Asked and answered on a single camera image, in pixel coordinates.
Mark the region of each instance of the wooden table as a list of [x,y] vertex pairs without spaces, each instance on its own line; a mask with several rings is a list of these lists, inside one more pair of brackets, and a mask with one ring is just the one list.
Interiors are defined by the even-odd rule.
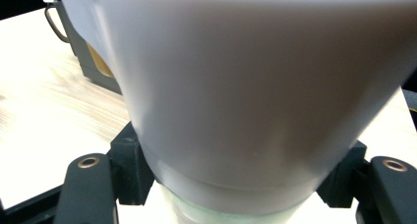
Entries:
[[[7,208],[63,183],[68,164],[105,153],[129,122],[123,97],[84,78],[70,45],[43,11],[0,21],[0,197]],[[367,158],[417,167],[417,135],[400,91],[359,138]],[[119,207],[121,223],[170,223],[158,186],[144,207]],[[355,209],[329,209],[314,194],[288,223],[356,223]]]

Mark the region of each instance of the white cup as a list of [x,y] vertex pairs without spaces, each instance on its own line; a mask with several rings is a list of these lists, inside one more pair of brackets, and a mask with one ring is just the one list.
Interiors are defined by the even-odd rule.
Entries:
[[63,0],[155,177],[258,215],[316,190],[417,64],[417,0]]

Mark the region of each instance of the metal screw head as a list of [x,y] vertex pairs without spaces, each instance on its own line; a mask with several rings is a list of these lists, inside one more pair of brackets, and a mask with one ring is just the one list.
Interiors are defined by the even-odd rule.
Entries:
[[406,172],[408,170],[408,168],[404,164],[391,159],[384,160],[383,164],[386,165],[387,168],[396,172]]
[[87,157],[81,160],[78,165],[80,168],[90,168],[95,166],[100,160],[97,157]]

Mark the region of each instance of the black metal handle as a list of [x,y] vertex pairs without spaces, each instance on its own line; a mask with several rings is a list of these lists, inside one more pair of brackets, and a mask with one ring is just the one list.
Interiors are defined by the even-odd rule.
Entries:
[[56,8],[54,3],[47,3],[46,8],[45,8],[45,17],[46,20],[48,21],[49,25],[51,26],[53,32],[55,32],[55,34],[58,36],[58,38],[62,41],[64,41],[65,43],[70,43],[70,40],[68,39],[67,36],[65,36],[63,33],[61,33],[61,31],[55,26],[55,23],[52,21],[51,16],[49,15],[49,9],[51,8]]

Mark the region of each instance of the black bracket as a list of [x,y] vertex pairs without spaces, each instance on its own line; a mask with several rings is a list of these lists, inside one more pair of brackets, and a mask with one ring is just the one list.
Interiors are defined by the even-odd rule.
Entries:
[[118,223],[120,204],[145,204],[154,177],[129,123],[111,143],[107,155],[93,153],[74,160],[64,185],[6,210],[0,223]]
[[349,151],[317,189],[329,207],[350,207],[358,199],[358,224],[415,224],[417,171],[390,157],[364,159],[361,142]]
[[[317,189],[330,207],[350,207],[359,200],[359,224],[414,224],[417,220],[417,171],[389,157],[364,159],[358,142]],[[104,154],[89,154],[68,167],[64,185],[4,210],[0,223],[118,223],[121,204],[145,204],[153,174],[128,124]]]

